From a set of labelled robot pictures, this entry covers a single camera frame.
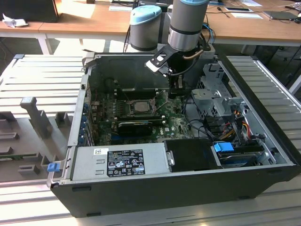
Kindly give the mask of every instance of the power supply label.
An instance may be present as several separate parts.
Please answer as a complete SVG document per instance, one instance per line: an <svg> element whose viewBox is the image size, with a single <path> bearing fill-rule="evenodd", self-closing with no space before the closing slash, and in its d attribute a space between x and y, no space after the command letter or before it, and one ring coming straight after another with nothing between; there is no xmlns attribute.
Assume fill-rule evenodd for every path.
<svg viewBox="0 0 301 226"><path fill-rule="evenodd" d="M109 177L145 174L142 149L109 151L107 163Z"/></svg>

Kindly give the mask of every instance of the floor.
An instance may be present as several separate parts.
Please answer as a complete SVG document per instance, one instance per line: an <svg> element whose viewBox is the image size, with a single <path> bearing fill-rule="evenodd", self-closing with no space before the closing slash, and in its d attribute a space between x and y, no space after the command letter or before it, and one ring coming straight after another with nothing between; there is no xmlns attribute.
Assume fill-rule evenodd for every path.
<svg viewBox="0 0 301 226"><path fill-rule="evenodd" d="M28 38L2 38L0 42L0 74L12 60L15 54L42 54L37 39ZM83 40L83 45L78 39L51 39L50 45L55 55L73 55L83 56L86 50L96 52L119 52L122 49L123 43L113 41L114 45L109 46L109 42L105 40ZM241 45L221 45L215 44L215 48L223 51L226 55L242 55L240 53ZM286 83L289 73L293 72L301 63L300 60L292 60L288 62L296 52L298 47L283 47L279 48L266 67L282 82ZM252 47L248 48L246 55L253 53ZM298 53L294 59L300 59L301 53ZM297 98L301 97L301 91L296 94Z"/></svg>

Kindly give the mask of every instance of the aluminum profile table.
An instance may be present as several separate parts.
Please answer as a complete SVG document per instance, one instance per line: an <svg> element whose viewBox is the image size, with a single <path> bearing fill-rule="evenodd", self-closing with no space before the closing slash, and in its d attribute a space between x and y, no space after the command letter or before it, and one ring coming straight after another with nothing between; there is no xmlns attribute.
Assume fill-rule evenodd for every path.
<svg viewBox="0 0 301 226"><path fill-rule="evenodd" d="M285 132L295 147L301 151L301 104L259 61L249 56L229 56L255 95ZM239 96L234 85L233 91Z"/></svg>
<svg viewBox="0 0 301 226"><path fill-rule="evenodd" d="M38 110L47 116L74 113L80 89L82 57L25 55L13 59L0 77L0 112L29 117L20 107L23 97L36 97Z"/></svg>

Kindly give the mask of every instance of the green circuit board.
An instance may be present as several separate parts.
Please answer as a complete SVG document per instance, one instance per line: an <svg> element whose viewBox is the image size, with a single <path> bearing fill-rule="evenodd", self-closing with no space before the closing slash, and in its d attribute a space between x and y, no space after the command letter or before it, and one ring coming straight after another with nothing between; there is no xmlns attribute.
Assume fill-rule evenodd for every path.
<svg viewBox="0 0 301 226"><path fill-rule="evenodd" d="M179 139L179 138L192 138L187 122L182 114L182 101L179 97L175 99L168 99L167 93L164 92L156 98L156 107L158 110L155 112L159 116L164 115L165 124L160 124L152 127L152 133L149 136L143 137L121 137L117 133L117 125L121 120L116 106L122 105L124 114L129 115L131 112L130 106L126 104L141 103L142 101L149 100L117 100L113 95L106 95L100 100L96 118L97 121L97 136L96 145L125 145L125 144L144 144L144 143L158 143L163 142L165 139Z"/></svg>

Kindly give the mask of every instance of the wooden desk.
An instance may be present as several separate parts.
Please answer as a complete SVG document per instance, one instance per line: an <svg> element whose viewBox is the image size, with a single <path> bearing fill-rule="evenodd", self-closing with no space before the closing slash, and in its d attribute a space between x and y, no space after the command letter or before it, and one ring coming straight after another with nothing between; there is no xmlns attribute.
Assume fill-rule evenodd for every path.
<svg viewBox="0 0 301 226"><path fill-rule="evenodd" d="M127 32L130 12L109 11L108 2L64 2L64 12L58 23L44 23L41 33L122 35Z"/></svg>
<svg viewBox="0 0 301 226"><path fill-rule="evenodd" d="M250 7L253 11L283 11L282 5L293 4L283 0L255 0L263 7ZM48 39L51 38L76 38L76 39L105 39L124 41L129 19L129 12L109 11L110 3L95 2L85 4L83 1L63 1L64 14L58 23L35 23L24 28L8 28L0 24L2 37L27 37L37 38L44 54L52 54ZM227 18L219 13L216 7L208 6L208 20L210 27L216 34L215 43L245 44L245 45L281 45L299 46L301 44L301 24L289 24L278 20L269 20L263 13L263 19L235 18L228 13Z"/></svg>
<svg viewBox="0 0 301 226"><path fill-rule="evenodd" d="M293 2L282 0L255 0L263 5L261 8L248 7L255 11L283 11L281 5L289 5ZM208 7L208 12L219 12L216 7ZM290 10L293 14L298 14L295 10ZM300 46L301 44L301 24L291 21L269 20L264 13L256 13L263 19L235 18L231 13L227 18L223 13L207 13L209 25L215 31L215 43L228 44L250 44L250 45L288 45Z"/></svg>
<svg viewBox="0 0 301 226"><path fill-rule="evenodd" d="M38 33L42 24L42 22L30 22L30 26L12 28L7 27L3 22L1 22L0 32Z"/></svg>

